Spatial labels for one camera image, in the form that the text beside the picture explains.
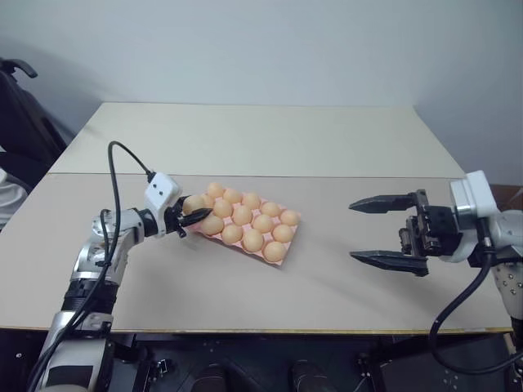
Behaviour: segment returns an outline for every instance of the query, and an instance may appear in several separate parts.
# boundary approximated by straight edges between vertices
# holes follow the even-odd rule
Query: white table
[[[324,121],[333,113],[336,121]],[[175,126],[180,123],[186,128]],[[236,145],[256,140],[265,127],[260,124],[268,123],[273,126],[267,129],[288,140],[299,131],[296,124],[328,124],[322,133],[330,138],[322,139],[325,145],[320,146],[314,127],[307,128],[307,137],[293,139],[301,143],[300,148],[276,159],[289,163],[287,171],[278,172],[273,163],[245,160],[241,149],[230,149],[227,160],[212,165],[217,155],[210,144],[205,154],[197,153],[205,132],[210,135],[209,128],[198,125],[202,123],[218,124],[225,133],[230,128],[230,134],[242,129],[241,124],[251,124],[240,141],[227,136]],[[400,127],[401,123],[411,127]],[[138,129],[146,129],[147,137],[132,133]],[[398,142],[391,135],[403,139]],[[181,143],[169,142],[180,137]],[[103,174],[106,142],[113,139],[129,144],[154,169],[183,174],[175,178],[186,194],[201,193],[208,182],[217,180],[238,190],[256,191],[302,213],[281,268],[197,234],[183,240],[176,235],[146,239],[130,252],[114,309],[115,331],[426,332],[436,313],[476,273],[466,263],[451,265],[435,259],[429,262],[431,273],[416,278],[349,257],[353,250],[398,250],[397,231],[407,217],[403,212],[360,214],[348,210],[349,203],[375,194],[426,188],[432,203],[448,205],[447,179],[463,174],[411,109],[104,104],[0,234],[6,266],[0,276],[0,326],[50,325],[89,234],[91,218],[101,208],[113,206],[110,179]],[[342,145],[350,145],[352,153],[345,154]],[[375,155],[376,148],[388,155]],[[294,164],[311,155],[318,165]],[[116,167],[118,172],[139,172],[123,154],[118,155]],[[223,172],[228,176],[218,176]],[[420,174],[440,178],[401,178]],[[397,178],[351,178],[366,176]],[[128,174],[118,181],[123,206],[142,208],[145,177]],[[444,329],[510,329],[492,279],[449,318]]]

